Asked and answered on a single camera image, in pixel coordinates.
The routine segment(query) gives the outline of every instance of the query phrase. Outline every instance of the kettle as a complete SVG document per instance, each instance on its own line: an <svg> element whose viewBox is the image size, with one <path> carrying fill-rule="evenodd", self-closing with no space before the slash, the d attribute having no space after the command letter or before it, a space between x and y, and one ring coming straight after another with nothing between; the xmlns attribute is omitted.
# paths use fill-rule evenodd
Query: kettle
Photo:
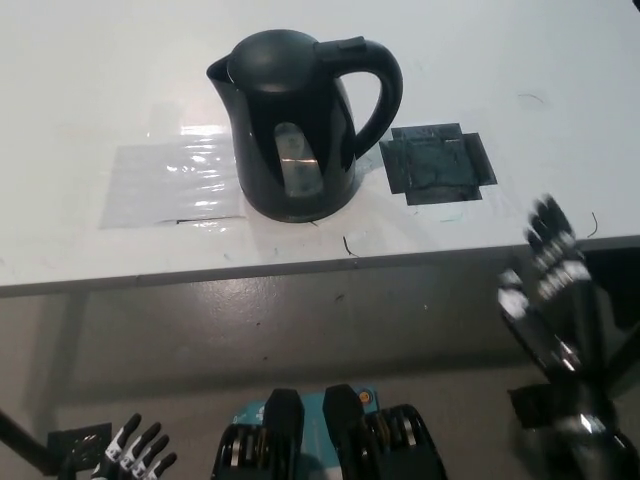
<svg viewBox="0 0 640 480"><path fill-rule="evenodd" d="M356 134L341 75L381 82L371 118ZM402 72L363 37L318 42L293 30L247 37L207 69L231 120L240 186L262 214L310 222L344 206L355 160L386 132L402 98Z"/></svg>

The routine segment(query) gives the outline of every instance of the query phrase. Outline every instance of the transparent tape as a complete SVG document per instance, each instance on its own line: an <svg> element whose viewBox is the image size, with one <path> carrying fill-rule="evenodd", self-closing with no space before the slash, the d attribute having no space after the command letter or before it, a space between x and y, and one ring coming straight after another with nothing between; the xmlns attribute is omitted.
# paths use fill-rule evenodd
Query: transparent tape
<svg viewBox="0 0 640 480"><path fill-rule="evenodd" d="M119 147L102 228L136 228L241 216L230 135L184 135Z"/></svg>

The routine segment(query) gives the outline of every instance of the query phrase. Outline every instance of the gray floor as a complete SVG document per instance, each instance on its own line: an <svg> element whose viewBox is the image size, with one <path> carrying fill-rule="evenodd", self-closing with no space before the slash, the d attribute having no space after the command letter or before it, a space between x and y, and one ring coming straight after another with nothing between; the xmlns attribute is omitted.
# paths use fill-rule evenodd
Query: gray floor
<svg viewBox="0 0 640 480"><path fill-rule="evenodd" d="M0 408L57 428L159 419L208 478L245 402L277 386L371 383L422 413L452 480L530 478L510 448L506 391L537 379L498 320L501 262L228 280L0 300ZM640 389L619 399L640 444ZM2 478L38 478L0 446Z"/></svg>

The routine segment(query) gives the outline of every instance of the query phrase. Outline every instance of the kettle lid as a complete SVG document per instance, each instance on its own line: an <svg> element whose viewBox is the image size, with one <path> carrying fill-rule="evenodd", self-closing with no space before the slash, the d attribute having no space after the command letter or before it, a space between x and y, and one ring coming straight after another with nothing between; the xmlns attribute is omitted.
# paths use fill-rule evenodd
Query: kettle lid
<svg viewBox="0 0 640 480"><path fill-rule="evenodd" d="M267 30L245 38L231 52L227 72L246 92L299 91L323 78L318 41L295 30Z"/></svg>

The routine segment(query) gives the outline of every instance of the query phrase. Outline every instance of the tabletop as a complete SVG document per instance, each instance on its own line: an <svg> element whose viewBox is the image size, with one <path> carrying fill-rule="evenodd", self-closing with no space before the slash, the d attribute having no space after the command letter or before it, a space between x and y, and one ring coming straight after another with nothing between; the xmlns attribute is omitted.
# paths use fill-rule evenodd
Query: tabletop
<svg viewBox="0 0 640 480"><path fill-rule="evenodd" d="M384 44L405 83L393 126L478 132L497 185L481 187L482 200L409 207L391 195L376 146L359 160L354 198L314 224L269 220L238 192L232 218L105 225L118 152L228 132L206 68L270 28ZM521 245L527 211L547 192L580 238L596 219L593 238L640 235L640 13L631 0L7 0L0 49L5 295ZM345 84L362 126L378 82L355 74Z"/></svg>

